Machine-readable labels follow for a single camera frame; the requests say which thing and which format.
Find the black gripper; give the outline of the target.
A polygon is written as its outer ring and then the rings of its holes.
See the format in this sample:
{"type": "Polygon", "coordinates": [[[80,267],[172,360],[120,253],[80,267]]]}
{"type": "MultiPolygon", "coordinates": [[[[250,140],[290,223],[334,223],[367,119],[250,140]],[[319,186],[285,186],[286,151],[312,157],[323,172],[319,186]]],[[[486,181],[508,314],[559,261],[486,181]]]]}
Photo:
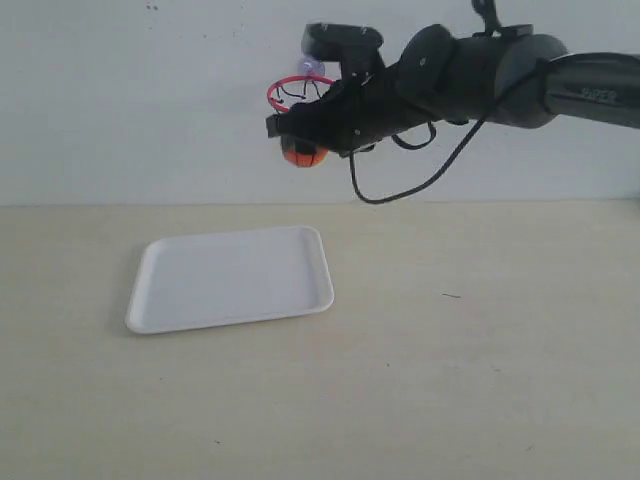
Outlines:
{"type": "Polygon", "coordinates": [[[280,138],[284,153],[316,153],[321,146],[347,156],[351,151],[369,151],[391,138],[405,150],[420,150],[436,138],[434,117],[400,98],[395,90],[397,69],[388,67],[357,86],[338,80],[313,102],[284,106],[269,98],[274,112],[265,120],[269,139],[280,138]],[[400,135],[426,125],[429,136],[409,143],[400,135]]]}

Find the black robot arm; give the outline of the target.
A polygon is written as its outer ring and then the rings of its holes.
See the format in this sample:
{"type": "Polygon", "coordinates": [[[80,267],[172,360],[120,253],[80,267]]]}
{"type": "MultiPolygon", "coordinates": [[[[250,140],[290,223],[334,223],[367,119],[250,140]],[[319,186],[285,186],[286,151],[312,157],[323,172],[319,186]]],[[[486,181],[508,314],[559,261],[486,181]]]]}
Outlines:
{"type": "Polygon", "coordinates": [[[481,120],[536,129],[559,115],[635,128],[639,59],[620,53],[571,54],[529,26],[499,36],[420,30],[399,60],[385,64],[374,28],[311,23],[306,55],[336,62],[341,76],[318,100],[270,116],[270,137],[289,137],[341,156],[429,122],[481,120]]]}

